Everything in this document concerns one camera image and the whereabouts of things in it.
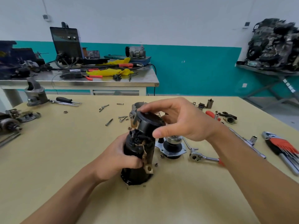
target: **teal wall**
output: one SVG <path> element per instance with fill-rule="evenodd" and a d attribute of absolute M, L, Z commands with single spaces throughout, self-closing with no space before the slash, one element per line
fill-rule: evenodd
<path fill-rule="evenodd" d="M 132 44 L 82 43 L 89 50 L 99 50 L 100 55 L 124 55 L 125 47 Z M 43 54 L 45 61 L 54 60 L 56 51 L 53 42 L 17 41 L 14 47 L 31 47 Z M 250 71 L 235 67 L 241 48 L 144 45 L 147 56 L 157 68 L 160 86 L 156 94 L 198 96 L 243 96 L 260 88 L 261 84 Z M 288 93 L 278 86 L 282 94 Z M 268 92 L 258 96 L 269 96 Z"/>

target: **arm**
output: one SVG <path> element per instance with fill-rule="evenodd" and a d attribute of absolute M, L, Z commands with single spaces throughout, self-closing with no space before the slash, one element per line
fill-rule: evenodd
<path fill-rule="evenodd" d="M 123 146 L 128 133 L 119 136 L 94 161 L 83 167 L 54 196 L 21 224 L 73 224 L 88 203 L 93 189 L 122 168 L 139 168 L 142 161 L 126 156 Z"/>
<path fill-rule="evenodd" d="M 262 224 L 298 221 L 299 184 L 257 155 L 225 125 L 184 98 L 154 101 L 139 110 L 168 113 L 162 118 L 170 124 L 157 128 L 155 138 L 182 135 L 194 141 L 207 140 Z"/>

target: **black screwdriver handle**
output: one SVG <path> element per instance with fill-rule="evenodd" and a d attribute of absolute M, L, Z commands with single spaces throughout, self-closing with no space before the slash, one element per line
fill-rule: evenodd
<path fill-rule="evenodd" d="M 69 104 L 72 104 L 73 101 L 72 99 L 67 99 L 65 97 L 57 97 L 56 100 L 64 103 L 69 103 Z"/>

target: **beige table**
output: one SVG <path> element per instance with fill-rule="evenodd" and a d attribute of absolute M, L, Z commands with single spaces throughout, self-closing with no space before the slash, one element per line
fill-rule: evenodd
<path fill-rule="evenodd" d="M 83 102 L 80 107 L 45 104 L 17 108 L 42 114 L 23 124 L 22 135 L 0 149 L 0 220 L 19 223 L 35 211 L 80 168 L 96 158 L 116 136 L 126 132 L 129 114 L 137 101 L 167 97 L 153 96 L 68 96 Z M 187 97 L 206 103 L 211 97 Z M 299 132 L 238 97 L 212 97 L 212 111 L 226 111 L 238 117 L 232 126 L 240 135 L 257 135 L 256 148 L 267 160 L 299 182 L 261 138 L 271 131 L 299 148 Z M 99 108 L 110 104 L 101 113 Z M 106 127 L 105 124 L 114 118 Z M 217 157 L 206 142 L 189 141 L 204 155 Z M 100 184 L 78 221 L 95 223 L 258 223 L 249 204 L 229 172 L 216 163 L 189 161 L 189 153 L 179 159 L 160 158 L 155 149 L 154 176 L 144 185 L 127 186 L 120 178 Z"/>

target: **forearm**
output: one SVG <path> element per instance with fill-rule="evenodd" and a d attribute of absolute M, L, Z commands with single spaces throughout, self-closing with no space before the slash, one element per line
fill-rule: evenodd
<path fill-rule="evenodd" d="M 257 155 L 224 125 L 207 140 L 261 223 L 295 223 L 299 219 L 297 182 Z"/>
<path fill-rule="evenodd" d="M 84 211 L 88 197 L 99 184 L 91 165 L 82 168 L 54 196 L 21 224 L 73 224 Z"/>

